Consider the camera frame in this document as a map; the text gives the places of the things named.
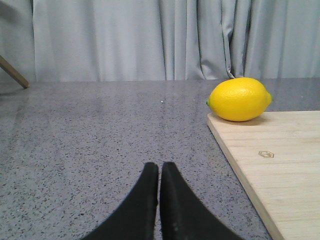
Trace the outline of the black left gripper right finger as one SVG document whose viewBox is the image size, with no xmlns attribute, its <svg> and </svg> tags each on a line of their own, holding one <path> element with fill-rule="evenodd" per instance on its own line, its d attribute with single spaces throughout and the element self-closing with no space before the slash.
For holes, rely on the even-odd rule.
<svg viewBox="0 0 320 240">
<path fill-rule="evenodd" d="M 197 198 L 174 162 L 161 171 L 160 221 L 164 240 L 240 240 Z"/>
</svg>

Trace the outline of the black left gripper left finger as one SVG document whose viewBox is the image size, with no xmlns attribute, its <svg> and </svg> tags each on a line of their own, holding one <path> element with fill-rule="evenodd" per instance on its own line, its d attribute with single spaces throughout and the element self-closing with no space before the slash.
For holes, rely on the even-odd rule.
<svg viewBox="0 0 320 240">
<path fill-rule="evenodd" d="M 147 162 L 127 197 L 85 240 L 153 240 L 159 168 Z"/>
</svg>

